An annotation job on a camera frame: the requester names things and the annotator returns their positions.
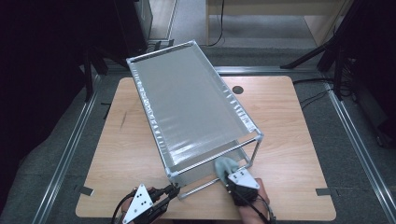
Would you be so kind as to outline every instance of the wooden tabletop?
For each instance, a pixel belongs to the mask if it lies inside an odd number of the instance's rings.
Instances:
[[[249,171],[263,180],[278,220],[333,220],[335,210],[326,189],[318,157],[289,77],[224,77],[264,138]],[[85,187],[79,217],[111,217],[119,201],[139,184],[164,188],[169,184],[160,154],[131,77],[115,94]],[[231,196],[220,182],[184,200],[170,202],[164,219],[240,219]]]

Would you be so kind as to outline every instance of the wooden table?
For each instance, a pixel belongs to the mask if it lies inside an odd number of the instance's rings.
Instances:
[[[349,10],[352,0],[227,0],[224,15],[304,16],[318,46],[331,34],[338,19]],[[221,0],[206,0],[206,44],[209,40],[209,16],[221,14]]]
[[[241,86],[240,103],[264,132],[255,163],[249,169],[263,180],[279,220],[333,220],[335,210],[318,157],[289,77],[224,77],[230,88]],[[79,217],[111,217],[133,187],[169,184],[132,78],[124,78],[114,97],[85,187]],[[163,219],[229,219],[240,216],[220,182],[170,202]]]

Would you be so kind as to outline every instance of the gray floor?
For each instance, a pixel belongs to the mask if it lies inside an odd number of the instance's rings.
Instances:
[[[181,0],[178,6],[182,7],[182,4],[187,4],[186,7],[190,7],[191,4],[195,4],[193,2],[199,1]],[[195,14],[197,16],[200,15],[200,10],[203,9],[195,7],[195,10],[190,12],[187,9],[183,9],[182,11],[188,13],[189,17],[184,17],[179,11],[177,12],[171,34],[171,38],[174,38],[176,43],[195,39],[198,43],[205,44],[205,36],[202,33],[201,26],[197,26],[199,22],[202,22],[199,21],[201,16],[193,17]],[[293,22],[300,21],[298,26],[302,27],[302,30],[298,32],[302,33],[300,35],[290,35],[288,32],[282,33],[282,29],[288,30],[289,26],[285,23],[282,28],[282,24],[278,24],[276,29],[279,31],[276,33],[276,38],[274,38],[276,41],[270,41],[271,44],[267,43],[268,45],[264,48],[264,44],[257,46],[258,42],[248,45],[246,41],[242,40],[243,43],[238,44],[236,42],[237,38],[234,42],[232,36],[226,35],[225,43],[231,44],[230,46],[226,46],[224,43],[221,48],[219,46],[215,48],[203,47],[203,51],[209,61],[215,66],[272,66],[291,62],[315,47],[312,38],[309,39],[304,23],[297,17],[292,20]],[[318,57],[304,65],[315,65],[317,62]],[[64,182],[49,213],[47,223],[109,223],[109,218],[79,218],[76,216],[75,208],[79,196],[76,189],[83,185],[88,173],[93,153],[105,123],[104,117],[108,110],[108,105],[106,104],[111,103],[119,80],[129,75],[130,73],[125,69],[111,64],[109,74],[106,77],[102,77],[103,80],[98,89],[96,103],[82,133]],[[317,72],[265,75],[287,75],[293,80],[321,77],[321,74]],[[321,83],[298,84],[295,88],[300,101],[325,91]],[[63,115],[52,135],[39,147],[35,148],[21,165],[13,188],[9,193],[7,206],[0,217],[0,223],[32,222],[69,136],[73,132],[79,113],[84,106],[84,94],[83,90]],[[377,164],[389,187],[395,189],[396,180],[391,171],[396,166],[396,151],[379,147],[375,141],[375,134],[370,129],[359,106],[349,98],[345,99],[345,103],[351,115],[353,115],[351,117],[373,156],[375,164]],[[303,112],[337,212],[337,218],[334,221],[325,223],[388,223],[387,217],[361,167],[329,96],[324,95],[324,97],[317,99],[306,106]],[[281,221],[280,223],[306,222],[290,220]]]

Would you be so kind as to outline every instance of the black stand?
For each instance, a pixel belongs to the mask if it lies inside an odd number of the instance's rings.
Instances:
[[[309,59],[319,55],[321,52],[324,52],[322,57],[320,58],[319,63],[317,64],[317,68],[319,72],[327,72],[329,71],[332,64],[335,62],[335,71],[334,71],[334,84],[333,90],[335,95],[339,100],[341,98],[341,78],[343,75],[343,67],[345,61],[345,47],[347,46],[347,40],[350,32],[352,32],[352,27],[354,22],[356,22],[356,14],[361,7],[364,0],[354,1],[350,10],[344,17],[343,21],[340,24],[340,27],[335,32],[334,36],[321,45],[320,47],[308,52],[303,57],[297,59],[296,61],[281,65],[281,69],[292,69],[297,67],[298,65],[308,61]]]

